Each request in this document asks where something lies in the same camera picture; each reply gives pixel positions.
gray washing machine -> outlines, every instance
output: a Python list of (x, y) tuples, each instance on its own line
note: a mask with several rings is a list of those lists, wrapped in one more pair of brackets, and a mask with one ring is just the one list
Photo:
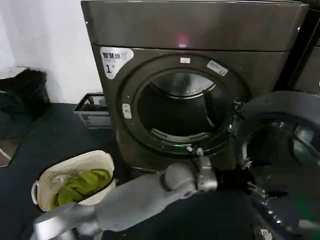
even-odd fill
[(236, 165), (243, 103), (273, 91), (308, 5), (296, 1), (82, 1), (123, 158), (161, 170), (202, 147)]
[(319, 95), (319, 61), (320, 3), (313, 1), (275, 89)]

green clothing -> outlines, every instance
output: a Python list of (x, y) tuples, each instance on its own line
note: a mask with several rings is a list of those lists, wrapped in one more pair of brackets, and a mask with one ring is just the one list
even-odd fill
[(105, 169), (93, 169), (73, 176), (52, 197), (51, 208), (70, 202), (81, 202), (100, 192), (110, 181), (111, 175)]

label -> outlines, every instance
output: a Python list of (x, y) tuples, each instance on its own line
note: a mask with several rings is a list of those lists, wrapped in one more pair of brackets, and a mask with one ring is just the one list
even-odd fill
[(273, 240), (273, 236), (267, 229), (260, 230), (263, 240)]
[(181, 57), (181, 58), (180, 58), (180, 63), (181, 63), (181, 64), (189, 64), (189, 63), (190, 63), (190, 58), (188, 58), (188, 57)]
[(221, 76), (225, 76), (228, 72), (228, 69), (221, 66), (220, 64), (216, 63), (215, 61), (211, 60), (207, 65), (207, 68), (211, 69), (212, 71), (216, 72)]
[(132, 119), (130, 104), (122, 103), (122, 112), (125, 119)]
[(130, 48), (108, 47), (100, 48), (104, 73), (108, 79), (114, 79), (120, 69), (134, 57)]

front-loading washing machine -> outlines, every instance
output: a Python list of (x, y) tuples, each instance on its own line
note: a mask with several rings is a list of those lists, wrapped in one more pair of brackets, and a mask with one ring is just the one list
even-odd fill
[(82, 1), (122, 156), (161, 170), (202, 147), (233, 169), (233, 122), (270, 93), (308, 5), (269, 1)]

laundry basket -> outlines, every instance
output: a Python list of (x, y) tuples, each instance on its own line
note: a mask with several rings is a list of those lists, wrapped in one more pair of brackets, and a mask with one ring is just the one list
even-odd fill
[(111, 175), (111, 182), (106, 188), (97, 194), (79, 202), (79, 204), (94, 205), (99, 203), (109, 191), (116, 187), (116, 182), (114, 179), (114, 162), (110, 154), (101, 150), (84, 153), (60, 162), (45, 170), (40, 178), (32, 185), (31, 197), (33, 203), (38, 205), (42, 211), (50, 211), (51, 199), (59, 190), (57, 185), (53, 183), (53, 178), (59, 175), (75, 176), (81, 172), (86, 172), (93, 169), (108, 170)]

